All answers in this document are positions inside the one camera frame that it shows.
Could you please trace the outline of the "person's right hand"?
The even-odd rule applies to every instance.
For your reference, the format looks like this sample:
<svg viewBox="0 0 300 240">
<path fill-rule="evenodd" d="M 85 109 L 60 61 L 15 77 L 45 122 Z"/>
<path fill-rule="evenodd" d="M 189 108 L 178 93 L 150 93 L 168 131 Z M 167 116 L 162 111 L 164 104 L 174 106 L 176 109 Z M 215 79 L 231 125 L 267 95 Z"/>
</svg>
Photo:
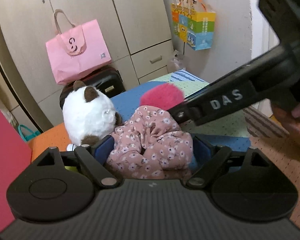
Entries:
<svg viewBox="0 0 300 240">
<path fill-rule="evenodd" d="M 300 147 L 300 103 L 291 112 L 282 110 L 273 102 L 271 102 L 271 109 L 276 120 Z"/>
</svg>

